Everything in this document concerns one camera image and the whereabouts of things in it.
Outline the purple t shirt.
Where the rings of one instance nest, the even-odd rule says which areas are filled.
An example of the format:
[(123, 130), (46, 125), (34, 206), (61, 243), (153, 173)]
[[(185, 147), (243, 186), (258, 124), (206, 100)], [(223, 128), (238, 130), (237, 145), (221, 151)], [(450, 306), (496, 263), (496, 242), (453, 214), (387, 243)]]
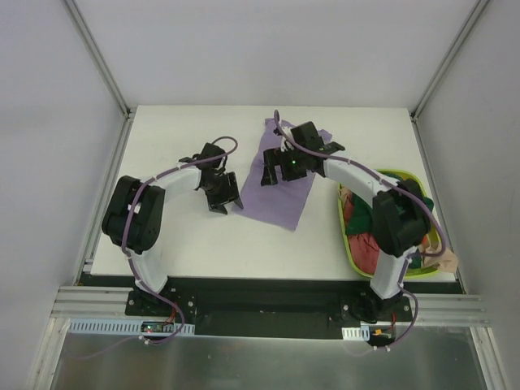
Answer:
[(262, 186), (263, 151), (281, 145), (280, 138), (274, 134), (275, 121), (267, 118), (264, 125), (265, 130), (258, 151), (240, 191), (243, 206), (234, 206), (233, 210), (240, 216), (294, 232), (314, 183), (315, 174), (309, 172), (305, 178), (299, 180), (280, 180), (274, 186)]

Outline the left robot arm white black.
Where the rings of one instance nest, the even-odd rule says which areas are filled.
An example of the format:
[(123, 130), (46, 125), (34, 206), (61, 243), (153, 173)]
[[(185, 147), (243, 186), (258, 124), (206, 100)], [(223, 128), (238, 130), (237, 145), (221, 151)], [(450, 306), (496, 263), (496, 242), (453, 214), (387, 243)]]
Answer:
[(162, 260), (164, 206), (181, 194), (201, 190), (211, 212), (226, 215), (230, 203), (243, 207), (236, 174), (226, 170), (228, 156), (238, 143), (230, 136), (217, 140), (232, 141), (234, 146), (226, 151), (213, 141), (148, 179), (120, 177), (103, 216), (102, 233), (127, 259), (136, 286), (146, 292), (143, 305), (152, 315), (165, 315), (172, 300), (163, 291), (168, 280)]

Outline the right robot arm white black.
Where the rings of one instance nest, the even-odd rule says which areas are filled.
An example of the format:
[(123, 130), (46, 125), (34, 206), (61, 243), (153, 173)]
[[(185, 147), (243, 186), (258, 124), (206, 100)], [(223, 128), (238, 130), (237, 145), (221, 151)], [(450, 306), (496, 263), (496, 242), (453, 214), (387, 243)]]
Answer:
[(303, 179), (309, 171), (349, 189), (371, 208), (371, 235), (379, 246), (379, 259), (370, 281), (366, 312), (385, 320), (402, 294), (405, 266), (431, 230), (431, 211), (415, 180), (396, 180), (356, 161), (341, 144), (325, 142), (312, 122), (286, 133), (278, 115), (274, 134), (280, 147), (263, 152), (262, 186), (279, 180)]

